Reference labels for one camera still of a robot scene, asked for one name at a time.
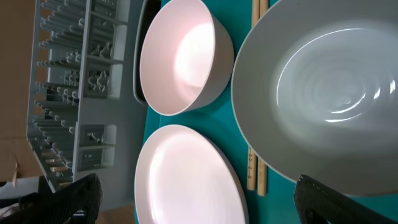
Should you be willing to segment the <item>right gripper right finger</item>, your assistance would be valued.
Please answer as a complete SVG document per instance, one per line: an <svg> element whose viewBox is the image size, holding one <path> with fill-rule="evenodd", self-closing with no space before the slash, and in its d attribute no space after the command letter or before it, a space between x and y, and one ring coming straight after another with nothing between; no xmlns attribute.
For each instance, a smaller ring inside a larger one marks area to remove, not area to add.
<svg viewBox="0 0 398 224"><path fill-rule="evenodd" d="M296 183L294 204L304 224L397 224L307 175Z"/></svg>

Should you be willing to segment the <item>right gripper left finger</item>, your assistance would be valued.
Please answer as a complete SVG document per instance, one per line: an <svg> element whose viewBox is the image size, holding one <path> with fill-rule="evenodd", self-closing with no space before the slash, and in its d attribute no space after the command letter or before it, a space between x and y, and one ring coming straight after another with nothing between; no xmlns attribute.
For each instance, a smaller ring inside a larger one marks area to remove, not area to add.
<svg viewBox="0 0 398 224"><path fill-rule="evenodd" d="M94 224L102 199L100 178L92 173L53 194L2 199L1 224Z"/></svg>

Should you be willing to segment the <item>grey-green bowl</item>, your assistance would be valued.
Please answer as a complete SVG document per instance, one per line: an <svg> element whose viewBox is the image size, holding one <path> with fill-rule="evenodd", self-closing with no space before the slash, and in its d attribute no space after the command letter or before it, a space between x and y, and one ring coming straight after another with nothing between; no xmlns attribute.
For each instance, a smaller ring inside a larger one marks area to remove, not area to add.
<svg viewBox="0 0 398 224"><path fill-rule="evenodd" d="M397 0L281 0L245 38L233 111L255 153L296 182L397 192Z"/></svg>

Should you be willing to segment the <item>pink small bowl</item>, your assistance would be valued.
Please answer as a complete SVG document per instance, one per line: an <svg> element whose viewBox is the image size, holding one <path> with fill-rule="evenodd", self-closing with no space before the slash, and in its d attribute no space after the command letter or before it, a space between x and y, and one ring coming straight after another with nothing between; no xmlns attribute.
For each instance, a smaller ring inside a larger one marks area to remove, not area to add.
<svg viewBox="0 0 398 224"><path fill-rule="evenodd" d="M142 90L154 111L174 116L215 101L233 64L231 37L206 4L171 0L151 22L142 45Z"/></svg>

